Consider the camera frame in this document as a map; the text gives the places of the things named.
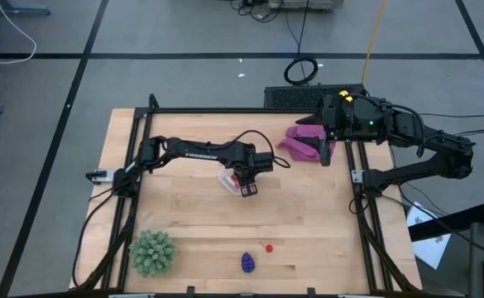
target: black metal frame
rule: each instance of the black metal frame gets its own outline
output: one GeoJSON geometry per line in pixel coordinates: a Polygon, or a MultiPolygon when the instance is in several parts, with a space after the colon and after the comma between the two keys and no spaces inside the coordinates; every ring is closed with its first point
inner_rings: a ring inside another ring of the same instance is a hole
{"type": "MultiPolygon", "coordinates": [[[[127,166],[131,163],[133,158],[133,153],[137,144],[137,134],[138,128],[140,127],[141,120],[144,118],[145,126],[142,134],[142,140],[146,140],[150,136],[152,119],[155,113],[254,113],[254,114],[283,114],[283,113],[313,113],[313,109],[268,109],[268,108],[159,108],[158,103],[156,102],[155,98],[150,96],[150,107],[149,108],[135,108],[135,113],[133,115],[133,122],[132,128],[130,132],[130,138],[127,145],[127,154],[125,159],[125,165],[127,166]]],[[[356,169],[356,164],[354,160],[352,144],[350,142],[345,143],[346,152],[347,152],[347,161],[350,171],[356,169]]],[[[363,143],[358,143],[358,150],[359,156],[362,163],[362,168],[364,170],[368,169],[368,159],[367,159],[367,152],[365,149],[365,145],[363,143]]],[[[353,196],[356,203],[356,209],[360,210],[363,208],[361,202],[361,193],[359,187],[352,183],[351,185],[353,190],[353,196]]],[[[127,277],[127,268],[128,268],[128,254],[127,248],[132,240],[133,229],[135,225],[135,216],[137,214],[137,206],[140,192],[137,191],[137,195],[130,198],[131,204],[129,207],[128,218],[133,218],[133,223],[128,231],[128,235],[126,238],[125,243],[123,244],[122,250],[122,261],[120,263],[120,268],[118,272],[118,279],[117,279],[117,287],[116,288],[109,288],[109,281],[111,278],[111,271],[113,269],[113,263],[111,262],[106,270],[104,271],[102,277],[102,283],[100,289],[86,289],[86,290],[77,290],[77,291],[66,291],[66,292],[58,292],[58,293],[49,293],[49,294],[39,294],[39,295],[28,295],[28,296],[18,296],[18,297],[39,297],[39,298],[65,298],[65,297],[108,297],[109,295],[119,295],[124,294],[124,286],[127,277]]],[[[115,217],[113,220],[113,226],[111,231],[111,237],[109,241],[109,245],[115,243],[117,235],[120,232],[120,226],[122,223],[122,216],[124,211],[126,198],[119,197],[117,201],[117,208],[115,210],[115,217]]],[[[375,232],[376,238],[379,240],[381,245],[384,247],[383,244],[383,234],[381,231],[381,222],[377,210],[376,201],[371,199],[369,202],[369,210],[371,214],[371,221],[372,227],[375,232]]],[[[357,213],[358,223],[360,217],[363,216],[361,213],[357,213]]],[[[378,290],[376,285],[376,276],[374,273],[374,265],[372,263],[371,257],[371,247],[369,242],[366,238],[362,235],[361,236],[362,242],[362,251],[363,256],[365,259],[365,269],[367,274],[367,282],[369,286],[369,291],[371,296],[384,296],[384,297],[450,297],[450,296],[436,296],[430,295],[425,293],[415,293],[415,292],[407,292],[407,291],[393,291],[391,275],[387,270],[386,266],[380,262],[383,284],[385,290],[378,290]]],[[[189,286],[186,293],[155,293],[156,298],[238,298],[244,297],[245,294],[195,294],[194,287],[189,286]]],[[[308,288],[306,295],[279,295],[279,294],[252,294],[251,297],[261,297],[261,298],[334,298],[339,297],[339,295],[320,295],[315,293],[314,288],[308,288]]]]}

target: white paper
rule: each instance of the white paper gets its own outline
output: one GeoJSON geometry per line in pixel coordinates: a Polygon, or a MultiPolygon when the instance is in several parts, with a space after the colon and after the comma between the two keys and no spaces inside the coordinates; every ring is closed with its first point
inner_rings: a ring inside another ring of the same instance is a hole
{"type": "MultiPolygon", "coordinates": [[[[415,205],[422,208],[422,205],[418,202],[415,202],[415,205]]],[[[429,220],[432,220],[429,215],[413,206],[407,214],[407,227],[429,220]]],[[[446,234],[436,238],[414,242],[413,251],[415,252],[415,256],[436,270],[450,237],[451,234],[446,234]]]]}

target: metal clamp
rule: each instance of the metal clamp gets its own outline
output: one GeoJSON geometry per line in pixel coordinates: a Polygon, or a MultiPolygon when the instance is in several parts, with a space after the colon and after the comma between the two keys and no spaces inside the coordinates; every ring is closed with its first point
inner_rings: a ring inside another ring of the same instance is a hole
{"type": "Polygon", "coordinates": [[[352,170],[352,183],[361,184],[363,183],[363,172],[364,170],[352,170]]]}
{"type": "Polygon", "coordinates": [[[96,169],[92,172],[86,173],[85,178],[93,182],[94,185],[99,185],[102,182],[113,182],[115,170],[96,169]]]}

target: floor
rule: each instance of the floor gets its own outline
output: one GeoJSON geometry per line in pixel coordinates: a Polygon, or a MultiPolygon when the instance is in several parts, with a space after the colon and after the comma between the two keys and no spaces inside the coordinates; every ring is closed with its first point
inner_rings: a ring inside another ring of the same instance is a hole
{"type": "MultiPolygon", "coordinates": [[[[38,54],[0,67],[0,281],[28,206],[41,199],[10,296],[68,287],[92,189],[84,173],[98,164],[113,108],[145,106],[149,93],[162,107],[261,107],[266,86],[286,85],[290,55],[283,53],[296,52],[284,13],[260,24],[228,1],[21,1],[47,3],[52,14],[12,18],[36,40],[38,54]]],[[[336,12],[308,15],[302,51],[318,53],[323,65],[314,83],[361,80],[361,53],[380,4],[346,0],[336,12]]],[[[289,17],[298,34],[302,13],[289,17]]],[[[2,58],[31,50],[2,17],[0,39],[2,58]]],[[[365,83],[371,94],[420,113],[484,113],[484,2],[388,0],[373,52],[365,83]]],[[[484,128],[484,118],[425,122],[446,132],[484,128]]],[[[484,203],[484,134],[471,139],[471,176],[413,183],[449,213],[484,203]]],[[[395,158],[410,164],[415,150],[395,148],[395,158]]],[[[437,271],[420,264],[426,289],[465,292],[464,245],[453,237],[437,271]]]]}

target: green spiky ball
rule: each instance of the green spiky ball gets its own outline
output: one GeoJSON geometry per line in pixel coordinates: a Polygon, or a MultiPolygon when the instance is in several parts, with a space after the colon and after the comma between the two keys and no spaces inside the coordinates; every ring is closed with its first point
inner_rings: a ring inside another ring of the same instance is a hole
{"type": "Polygon", "coordinates": [[[175,245],[168,233],[142,231],[141,236],[129,246],[132,267],[142,277],[163,276],[172,266],[175,245]]]}

